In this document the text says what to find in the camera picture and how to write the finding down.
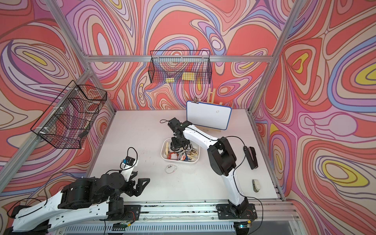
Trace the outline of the white orange strap watch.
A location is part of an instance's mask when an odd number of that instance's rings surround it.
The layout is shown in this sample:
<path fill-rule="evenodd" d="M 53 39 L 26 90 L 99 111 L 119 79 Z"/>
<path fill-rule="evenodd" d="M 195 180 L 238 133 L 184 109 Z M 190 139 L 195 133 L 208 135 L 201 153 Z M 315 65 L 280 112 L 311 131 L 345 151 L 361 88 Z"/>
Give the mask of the white orange strap watch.
<path fill-rule="evenodd" d="M 187 153 L 185 151 L 180 152 L 178 155 L 178 161 L 188 161 L 189 157 L 187 156 Z"/>

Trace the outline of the cream strap gold watch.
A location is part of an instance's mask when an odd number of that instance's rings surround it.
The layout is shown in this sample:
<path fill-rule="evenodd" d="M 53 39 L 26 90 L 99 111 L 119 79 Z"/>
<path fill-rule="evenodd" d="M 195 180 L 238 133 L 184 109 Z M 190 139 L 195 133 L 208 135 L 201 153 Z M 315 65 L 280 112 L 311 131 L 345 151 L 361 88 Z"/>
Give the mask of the cream strap gold watch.
<path fill-rule="evenodd" d="M 197 150 L 194 149 L 194 148 L 188 150 L 187 151 L 187 156 L 188 156 L 189 161 L 195 162 L 197 160 L 197 157 L 198 157 Z"/>

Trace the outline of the white pink strap watch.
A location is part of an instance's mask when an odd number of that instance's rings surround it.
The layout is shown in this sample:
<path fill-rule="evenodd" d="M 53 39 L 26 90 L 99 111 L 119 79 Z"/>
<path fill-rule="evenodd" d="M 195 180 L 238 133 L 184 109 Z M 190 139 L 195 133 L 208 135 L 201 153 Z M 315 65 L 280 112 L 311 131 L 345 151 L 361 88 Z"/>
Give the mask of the white pink strap watch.
<path fill-rule="evenodd" d="M 177 170 L 177 166 L 174 164 L 170 164 L 165 168 L 165 173 L 172 174 Z"/>

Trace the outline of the red translucent watch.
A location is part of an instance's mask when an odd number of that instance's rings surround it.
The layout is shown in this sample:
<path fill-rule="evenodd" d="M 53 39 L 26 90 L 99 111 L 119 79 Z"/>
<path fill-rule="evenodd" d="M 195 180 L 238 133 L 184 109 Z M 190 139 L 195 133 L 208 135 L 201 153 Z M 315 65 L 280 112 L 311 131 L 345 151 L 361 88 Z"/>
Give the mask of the red translucent watch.
<path fill-rule="evenodd" d="M 179 154 L 177 152 L 170 152 L 167 156 L 168 160 L 178 160 Z"/>

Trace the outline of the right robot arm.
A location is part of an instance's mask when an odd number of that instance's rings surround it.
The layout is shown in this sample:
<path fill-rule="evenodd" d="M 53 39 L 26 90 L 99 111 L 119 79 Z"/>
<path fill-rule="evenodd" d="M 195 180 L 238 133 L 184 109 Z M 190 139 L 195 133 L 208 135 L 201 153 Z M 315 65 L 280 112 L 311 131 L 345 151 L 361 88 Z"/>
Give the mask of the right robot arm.
<path fill-rule="evenodd" d="M 187 148 L 191 142 L 207 150 L 211 169 L 221 176 L 229 194 L 229 212 L 239 218 L 247 209 L 249 201 L 242 194 L 236 176 L 237 157 L 227 138 L 213 137 L 198 129 L 189 121 L 180 122 L 177 118 L 167 121 L 173 132 L 172 147 Z"/>

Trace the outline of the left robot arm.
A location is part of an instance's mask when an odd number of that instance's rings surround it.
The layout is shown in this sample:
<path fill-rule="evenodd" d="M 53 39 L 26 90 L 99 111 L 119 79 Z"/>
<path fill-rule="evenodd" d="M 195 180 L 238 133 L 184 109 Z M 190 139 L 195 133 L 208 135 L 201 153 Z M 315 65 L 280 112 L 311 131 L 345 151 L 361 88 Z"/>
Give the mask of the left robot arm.
<path fill-rule="evenodd" d="M 5 235 L 46 235 L 60 228 L 87 221 L 125 221 L 139 219 L 139 206 L 125 205 L 122 194 L 140 196 L 150 183 L 148 178 L 134 181 L 119 172 L 100 178 L 79 178 L 52 197 L 34 206 L 17 205 L 10 218 L 13 224 Z"/>

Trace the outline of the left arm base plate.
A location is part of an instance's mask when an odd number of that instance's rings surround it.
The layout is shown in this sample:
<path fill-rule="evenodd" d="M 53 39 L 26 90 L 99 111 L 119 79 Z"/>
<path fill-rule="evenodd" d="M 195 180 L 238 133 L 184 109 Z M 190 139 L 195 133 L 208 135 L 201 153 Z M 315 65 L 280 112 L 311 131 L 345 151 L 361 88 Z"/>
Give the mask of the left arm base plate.
<path fill-rule="evenodd" d="M 111 204 L 106 221 L 137 221 L 140 217 L 141 205 Z"/>

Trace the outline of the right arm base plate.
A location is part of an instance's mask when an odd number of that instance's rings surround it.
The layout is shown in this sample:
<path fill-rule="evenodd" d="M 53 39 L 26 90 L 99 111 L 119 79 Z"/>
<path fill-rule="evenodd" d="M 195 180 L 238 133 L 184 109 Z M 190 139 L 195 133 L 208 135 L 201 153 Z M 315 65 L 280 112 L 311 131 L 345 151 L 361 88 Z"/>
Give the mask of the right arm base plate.
<path fill-rule="evenodd" d="M 219 220 L 241 220 L 246 219 L 253 221 L 258 218 L 258 214 L 255 209 L 254 204 L 247 204 L 241 206 L 240 208 L 234 205 L 227 204 L 217 204 L 216 205 L 217 215 Z"/>

